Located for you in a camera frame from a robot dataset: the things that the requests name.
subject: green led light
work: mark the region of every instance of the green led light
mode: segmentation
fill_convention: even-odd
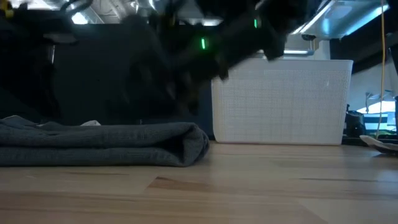
[[[201,48],[202,48],[203,50],[206,49],[206,41],[205,41],[204,38],[201,39]]]

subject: folded towel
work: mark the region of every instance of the folded towel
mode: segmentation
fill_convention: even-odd
[[[208,148],[207,135],[193,123],[63,126],[0,119],[0,166],[186,167]]]

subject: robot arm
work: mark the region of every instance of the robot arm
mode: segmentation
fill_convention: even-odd
[[[54,68],[46,50],[54,44],[78,44],[79,40],[69,38],[73,34],[70,16],[91,2],[72,11],[67,10],[69,4],[59,11],[11,9],[2,4],[0,85],[46,117],[61,116],[52,92]],[[183,2],[170,1],[165,14],[151,15],[149,23],[136,15],[122,21],[126,29],[143,27],[152,45],[132,53],[124,87],[126,102],[128,83],[140,82],[155,86],[176,108],[195,112],[203,83],[216,77],[227,79],[231,67],[259,50],[268,60],[282,56],[288,34],[315,14],[321,0],[247,0],[246,4],[196,0],[204,15],[223,19],[211,29],[178,19]]]

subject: wooden surface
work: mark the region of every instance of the wooden surface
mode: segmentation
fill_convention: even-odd
[[[214,144],[188,168],[0,168],[0,223],[398,223],[398,159]]]

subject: wood grain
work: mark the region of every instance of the wood grain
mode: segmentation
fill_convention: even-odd
[[[212,144],[195,166],[0,168],[0,223],[397,223],[398,159]]]

